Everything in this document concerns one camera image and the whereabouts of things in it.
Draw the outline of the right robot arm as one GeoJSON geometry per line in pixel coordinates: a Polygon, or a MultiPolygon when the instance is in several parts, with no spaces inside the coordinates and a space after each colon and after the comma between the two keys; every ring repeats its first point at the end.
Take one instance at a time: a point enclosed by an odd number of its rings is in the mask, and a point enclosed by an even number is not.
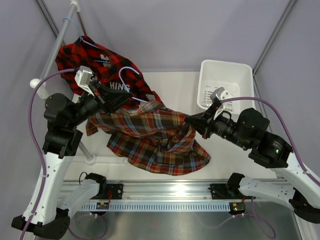
{"type": "Polygon", "coordinates": [[[191,125],[204,138],[215,134],[222,139],[250,150],[248,158],[254,163],[282,176],[291,186],[279,186],[254,180],[241,173],[232,173],[226,183],[229,197],[240,196],[267,199],[292,210],[303,220],[319,224],[320,187],[303,171],[302,164],[282,137],[270,133],[270,121],[254,108],[243,110],[237,121],[223,115],[215,116],[216,108],[189,116],[185,122],[191,125]]]}

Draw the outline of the brown plaid shirt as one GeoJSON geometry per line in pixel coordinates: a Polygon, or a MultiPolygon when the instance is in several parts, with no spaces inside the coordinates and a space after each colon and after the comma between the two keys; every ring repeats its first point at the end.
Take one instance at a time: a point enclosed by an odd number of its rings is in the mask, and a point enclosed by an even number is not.
{"type": "Polygon", "coordinates": [[[196,141],[187,116],[152,100],[133,111],[120,108],[89,118],[86,134],[102,130],[110,135],[107,147],[132,166],[153,174],[182,176],[207,166],[211,156],[196,141]]]}

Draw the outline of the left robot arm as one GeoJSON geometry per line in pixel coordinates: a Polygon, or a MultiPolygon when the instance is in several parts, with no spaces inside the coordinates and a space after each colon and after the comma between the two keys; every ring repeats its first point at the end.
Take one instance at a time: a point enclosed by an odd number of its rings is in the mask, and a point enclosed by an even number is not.
{"type": "Polygon", "coordinates": [[[106,177],[90,173],[62,203],[58,202],[66,172],[74,160],[83,133],[78,125],[100,111],[111,114],[121,108],[132,93],[114,90],[96,80],[88,84],[89,93],[72,102],[62,93],[55,93],[45,101],[44,118],[47,133],[42,147],[38,147],[42,169],[30,200],[22,215],[11,226],[35,236],[60,240],[67,232],[71,218],[90,199],[108,196],[106,177]]]}

